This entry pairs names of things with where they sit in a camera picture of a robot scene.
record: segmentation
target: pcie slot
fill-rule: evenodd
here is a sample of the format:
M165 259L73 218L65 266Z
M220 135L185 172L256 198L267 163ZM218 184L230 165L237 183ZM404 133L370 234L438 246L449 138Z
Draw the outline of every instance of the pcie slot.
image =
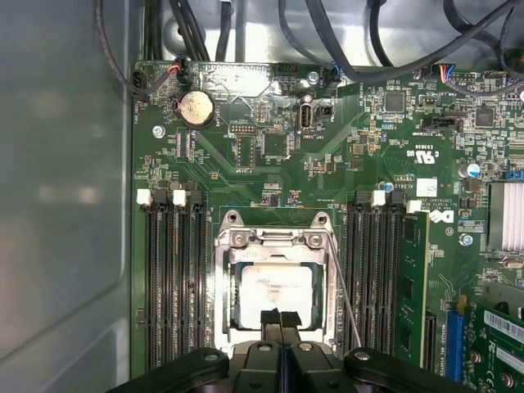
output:
M452 381L461 382L464 317L455 310L449 311L447 325L445 375Z
M195 347L201 348L205 343L205 279L206 279L206 212L203 205L195 204L192 206L194 219L194 290L195 290L195 310L194 310L194 337Z
M424 368L433 371L436 353L436 315L426 311L424 328Z

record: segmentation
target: wire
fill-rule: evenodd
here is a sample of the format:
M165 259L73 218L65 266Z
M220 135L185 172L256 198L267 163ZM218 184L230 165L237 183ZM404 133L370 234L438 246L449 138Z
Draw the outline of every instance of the wire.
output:
M524 79L524 74L522 72L518 72L514 70L506 62L506 41L508 40L509 27L511 26L513 19L515 18L516 11L517 11L517 7L514 7L508 13L504 21L504 24L502 25L502 31L500 33L499 61L502 66L502 69L506 71L508 74L510 74L513 78Z
M454 90L457 93L462 93L467 96L473 96L473 97L494 97L498 96L499 94L504 93L511 93L514 92L517 88L524 85L524 81L518 80L515 83L509 84L506 87L503 88L497 88L496 90L491 90L490 92L473 92L469 90L467 87L458 86L457 84L454 84L450 81L451 73L453 72L455 66L454 65L446 65L446 64L440 64L440 80L443 84L445 84L450 89Z
M220 36L216 45L215 61L225 61L228 50L229 33L231 32L231 14L233 8L230 2L222 2L220 8Z
M151 0L151 58L162 60L162 20L160 0Z
M344 281L344 274L342 274L341 264L338 260L337 252L335 250L335 244L333 243L333 239L331 239L331 237L329 236L327 237L327 241L329 242L329 247L331 248L331 254L335 262L335 266L337 267L337 275L338 275L338 279L340 280L340 284L342 287L342 294L344 295L344 301L346 303L347 314L350 316L350 323L351 323L351 327L353 328L353 336L355 336L357 347L360 348L362 346L362 341L360 340L359 329L357 328L357 322L355 320L355 316L353 315L353 306L351 305L350 295L347 293L346 282Z
M303 57L305 57L314 64L318 64L319 66L322 66L330 70L332 68L332 63L316 57L313 53L308 51L305 48L305 46L302 45L299 39L295 36L293 31L291 30L291 27L289 27L289 24L287 23L286 6L287 0L278 0L278 22L280 24L280 30L284 34L284 37L286 37L286 40Z
M202 32L198 26L197 19L195 14L193 14L193 9L189 5L187 0L178 0L180 3L180 9L182 10L182 16L187 23L187 26L191 30L191 36L195 42L195 47L198 53L200 53L200 58L202 61L209 61L210 55L206 49L206 43L202 37Z
M111 46L109 45L109 41L107 40L106 35L106 27L104 26L104 16L103 16L103 0L96 0L95 2L95 26L97 29L97 34L100 39L100 44L102 45L102 51L104 52L104 56L107 59L107 63L109 64L109 67L113 71L113 74L118 79L118 81L124 85L128 90L130 90L133 93L139 94L139 95L147 95L152 94L156 90L159 89L159 87L169 78L169 72L165 72L160 76L159 79L157 79L155 82L151 84L151 87L149 88L137 88L133 84L131 84L125 77L120 68L118 67L118 64L116 64L115 57L113 56L113 52L111 51Z
M473 27L469 21L460 15L454 0L444 0L444 13L451 26L461 34L466 33ZM487 31L481 31L473 39L484 43L495 52L495 55L499 55L499 40Z
M442 57L446 57L462 47L477 33L485 29L488 25L492 24L495 20L499 19L504 13L509 11L510 8L514 7L517 1L520 0L508 0L499 7L495 8L489 15L484 17L466 33L457 37L437 51L416 61L412 61L411 63L401 67L392 68L382 72L357 72L348 62L346 55L342 51L342 48L337 41L337 37L333 32L333 27L331 26L328 15L326 14L322 0L305 0L311 19L313 20L314 26L318 32L318 36L322 40L327 51L332 55L333 60L341 67L348 78L360 83L376 83L383 80L397 78L401 75L408 74L414 70L421 69L435 63Z
M377 55L380 64L385 67L392 67L390 58L387 56L382 46L380 35L378 33L378 17L380 15L380 8L386 3L386 0L375 1L369 10L369 38L371 39L371 46Z
M505 88L497 88L496 90L492 90L491 92L472 92L471 90L468 90L467 88L463 88L462 86L458 86L457 84L454 84L450 81L446 82L445 85L457 93L462 93L467 96L483 98L483 97L494 97L494 96L498 96L499 94L504 94L504 93L512 93L517 88L523 86L524 81L519 80L513 84L509 84Z
M189 57L191 57L192 60L199 61L201 58L198 55L197 48L193 42L191 31L189 30L189 27L182 16L182 10L180 9L178 0L169 0L169 4L171 6L171 10L173 10L174 19L178 23L178 29L180 31L180 35L182 35L183 43L186 46Z

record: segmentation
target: black cable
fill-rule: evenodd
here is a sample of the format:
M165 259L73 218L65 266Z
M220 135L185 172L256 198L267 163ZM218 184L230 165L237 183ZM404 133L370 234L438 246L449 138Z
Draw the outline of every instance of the black cable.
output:
M493 96L503 94L503 93L512 93L517 88L524 87L524 80L523 80L524 74L513 70L512 68L509 67L508 63L506 62L506 40L508 38L509 27L513 22L513 18L515 16L516 10L517 10L517 7L514 7L506 15L506 19L504 21L502 30L500 32L500 44L499 44L499 50L497 51L497 53L499 55L499 62L503 70L505 70L513 78L517 78L520 80L512 84L509 84L508 86L504 88L497 88L496 90L492 90L490 92L472 92L465 87L458 86L450 82L449 80L446 82L446 86L448 86L455 92L466 94L468 96L473 96L473 97L493 97Z
M230 2L222 2L220 8L220 36L216 45L215 61L225 61L228 50L229 33L231 32L231 14L233 9Z
M332 63L316 57L313 53L308 51L295 36L293 31L291 30L291 27L289 27L289 24L287 23L286 5L287 0L278 0L278 21L280 23L280 30L284 34L284 37L286 37L286 40L297 52L299 52L303 57L305 57L312 63L318 64L324 68L331 69L333 67Z
M321 0L305 0L311 19L313 20L314 26L318 32L318 36L322 40L327 51L332 55L333 60L341 67L346 76L355 82L360 83L376 83L383 80L398 78L402 75L413 72L429 66L435 63L439 59L448 56L455 52L457 49L462 47L466 42L471 40L477 33L485 29L488 25L499 19L503 14L508 12L512 7L515 6L517 0L508 0L501 6L493 10L489 15L483 18L480 22L474 25L468 32L464 33L460 37L457 37L444 47L437 51L422 57L416 61L412 61L401 67L392 68L383 72L357 72L353 66L348 62L346 55L342 51L340 44L337 41L337 37L333 32L333 27L329 21L326 10Z
M386 3L386 0L373 0L368 2L370 5L369 10L369 38L371 39L371 46L377 55L380 64L385 67L392 67L393 63L387 56L382 46L380 35L378 34L378 16L380 15L380 8Z
M494 97L499 94L514 92L516 88L524 85L524 81L519 80L513 84L509 84L505 88L497 88L496 90L493 90L491 92L472 92L471 90L468 90L468 88L463 88L462 86L458 86L457 84L454 84L450 81L446 82L445 85L449 87L451 90L454 90L457 93L465 94L466 96Z
M506 20L502 25L502 31L500 33L500 55L499 60L502 66L502 69L510 74L513 78L519 78L524 80L524 74L517 70L511 68L506 61L506 41L508 40L509 27L511 26L515 14L517 12L517 7L514 7L506 16Z
M182 10L180 9L178 0L169 0L169 4L173 10L174 19L176 19L178 23L178 29L180 30L180 35L182 35L183 43L186 45L187 53L192 58L192 60L201 60L200 56L198 56L195 43L193 42L191 31L189 30L189 27L183 18Z
M106 27L104 26L103 0L96 0L95 2L95 26L97 28L100 44L102 45L102 51L104 52L104 56L109 63L109 67L119 82L121 82L128 90L139 95L151 94L158 90L158 88L169 78L169 73L166 71L160 76L159 79L151 84L150 88L137 88L124 77L124 74L122 74L118 64L116 64L115 57L111 51L111 46L107 40Z
M142 59L143 60L153 60L152 51L151 51L151 0L146 0L144 2L144 35L142 43Z
M180 9L182 10L182 16L187 23L187 26L191 30L193 40L195 42L195 47L198 53L200 53L200 58L202 61L209 61L210 54L207 52L206 43L204 42L204 37L202 37L202 32L198 26L197 19L195 14L193 14L193 9L189 5L187 0L178 0L180 2Z
M444 0L444 13L451 26L461 34L466 33L473 27L473 25L460 14L458 8L455 6L454 0ZM473 39L484 43L495 52L495 55L499 55L499 40L487 31L481 31Z
M151 1L151 57L162 60L162 10L160 0Z

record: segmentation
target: label sticker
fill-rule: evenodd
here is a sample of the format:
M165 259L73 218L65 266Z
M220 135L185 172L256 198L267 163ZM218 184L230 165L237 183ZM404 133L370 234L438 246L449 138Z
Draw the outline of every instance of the label sticker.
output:
M510 336L512 339L524 344L524 329L517 326L515 323L497 317L489 311L484 311L484 323L491 326L493 329L504 333L506 336Z
M505 362L508 366L515 368L520 374L524 374L524 362L500 347L497 347L497 358Z
M436 178L418 178L417 197L436 198L438 183Z

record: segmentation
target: cpu socket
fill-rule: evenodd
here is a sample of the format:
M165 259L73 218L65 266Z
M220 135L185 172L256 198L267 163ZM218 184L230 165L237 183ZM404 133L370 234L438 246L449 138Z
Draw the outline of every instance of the cpu socket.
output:
M296 311L303 341L336 339L337 240L328 213L307 227L245 226L237 210L215 238L215 347L260 340L260 312Z

